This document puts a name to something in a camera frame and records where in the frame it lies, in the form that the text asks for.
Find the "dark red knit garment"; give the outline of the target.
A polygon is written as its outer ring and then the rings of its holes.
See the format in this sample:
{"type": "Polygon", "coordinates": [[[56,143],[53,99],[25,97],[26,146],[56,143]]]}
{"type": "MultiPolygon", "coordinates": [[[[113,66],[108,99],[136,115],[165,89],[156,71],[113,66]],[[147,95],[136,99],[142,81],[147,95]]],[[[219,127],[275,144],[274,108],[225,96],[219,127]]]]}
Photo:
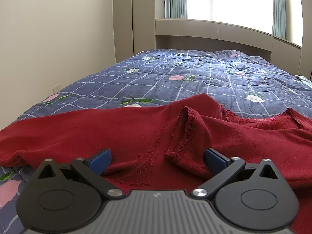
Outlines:
{"type": "Polygon", "coordinates": [[[271,159],[295,190],[297,233],[311,233],[311,119],[288,108],[241,118],[200,94],[158,107],[85,109],[23,119],[1,131],[1,166],[67,163],[108,148],[105,178],[131,189],[194,189],[212,177],[207,148],[249,163],[271,159]]]}

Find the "blue plaid floral quilt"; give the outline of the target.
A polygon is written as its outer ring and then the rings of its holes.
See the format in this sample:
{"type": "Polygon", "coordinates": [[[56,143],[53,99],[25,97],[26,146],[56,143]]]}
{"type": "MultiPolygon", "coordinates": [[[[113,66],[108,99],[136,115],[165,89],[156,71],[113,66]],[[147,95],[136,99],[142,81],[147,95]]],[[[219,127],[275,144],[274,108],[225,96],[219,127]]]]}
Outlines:
{"type": "Polygon", "coordinates": [[[257,121],[287,108],[311,117],[311,88],[296,74],[236,50],[143,51],[64,87],[20,119],[83,109],[166,105],[208,94],[238,116],[257,121]]]}

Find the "light blue folded cloth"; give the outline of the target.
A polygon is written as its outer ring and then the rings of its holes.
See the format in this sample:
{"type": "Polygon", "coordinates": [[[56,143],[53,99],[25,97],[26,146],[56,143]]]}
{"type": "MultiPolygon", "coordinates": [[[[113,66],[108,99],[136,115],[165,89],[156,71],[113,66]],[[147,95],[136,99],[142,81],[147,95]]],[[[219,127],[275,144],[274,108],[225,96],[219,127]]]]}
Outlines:
{"type": "Polygon", "coordinates": [[[312,82],[303,75],[296,75],[296,78],[304,85],[308,86],[309,88],[312,88],[312,82]]]}

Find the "beige window bench cabinet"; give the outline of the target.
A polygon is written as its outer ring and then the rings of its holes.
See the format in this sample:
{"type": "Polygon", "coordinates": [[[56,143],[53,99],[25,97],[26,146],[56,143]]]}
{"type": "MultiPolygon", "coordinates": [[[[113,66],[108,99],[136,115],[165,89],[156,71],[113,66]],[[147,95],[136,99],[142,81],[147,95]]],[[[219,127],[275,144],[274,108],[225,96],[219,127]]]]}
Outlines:
{"type": "Polygon", "coordinates": [[[202,51],[238,50],[261,56],[273,65],[295,74],[301,47],[258,30],[226,23],[187,19],[156,19],[157,48],[202,51]]]}

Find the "blue-grey right curtain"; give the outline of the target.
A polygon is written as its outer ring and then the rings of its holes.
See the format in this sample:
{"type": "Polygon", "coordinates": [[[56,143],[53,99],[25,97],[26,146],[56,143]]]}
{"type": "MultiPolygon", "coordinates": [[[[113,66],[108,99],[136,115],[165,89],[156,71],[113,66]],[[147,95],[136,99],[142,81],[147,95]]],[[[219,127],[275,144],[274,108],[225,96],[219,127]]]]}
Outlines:
{"type": "Polygon", "coordinates": [[[273,0],[272,35],[285,39],[286,23],[287,17],[285,0],[273,0]]]}

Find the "tall beige left wardrobe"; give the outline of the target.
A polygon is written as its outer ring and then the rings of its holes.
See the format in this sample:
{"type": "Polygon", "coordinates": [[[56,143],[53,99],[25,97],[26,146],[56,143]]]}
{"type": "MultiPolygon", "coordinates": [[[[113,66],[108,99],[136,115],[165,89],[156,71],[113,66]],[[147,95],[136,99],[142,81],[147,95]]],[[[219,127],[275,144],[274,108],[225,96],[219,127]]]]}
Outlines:
{"type": "Polygon", "coordinates": [[[155,49],[155,0],[113,0],[116,61],[155,49]]]}

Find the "white wall outlet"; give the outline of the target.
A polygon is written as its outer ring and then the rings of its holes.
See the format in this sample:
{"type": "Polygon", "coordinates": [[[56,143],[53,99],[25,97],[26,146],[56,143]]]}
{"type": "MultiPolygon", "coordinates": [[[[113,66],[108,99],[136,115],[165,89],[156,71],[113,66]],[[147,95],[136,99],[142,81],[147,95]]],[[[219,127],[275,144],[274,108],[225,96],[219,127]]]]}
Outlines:
{"type": "Polygon", "coordinates": [[[58,84],[52,88],[52,91],[54,94],[56,94],[60,89],[61,89],[61,86],[60,86],[60,84],[58,84]]]}

